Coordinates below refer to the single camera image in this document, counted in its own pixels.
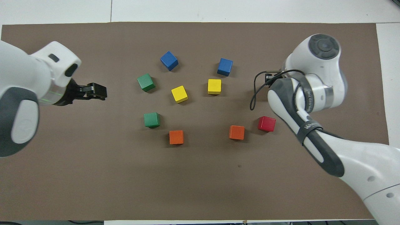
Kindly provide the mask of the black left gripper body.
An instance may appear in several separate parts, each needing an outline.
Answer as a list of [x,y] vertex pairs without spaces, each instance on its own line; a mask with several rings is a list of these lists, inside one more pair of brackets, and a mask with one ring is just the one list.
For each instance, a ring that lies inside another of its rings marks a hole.
[[66,86],[66,90],[62,98],[55,103],[55,106],[66,106],[68,104],[73,104],[74,100],[85,100],[85,88],[84,85],[78,85],[74,79],[71,79]]

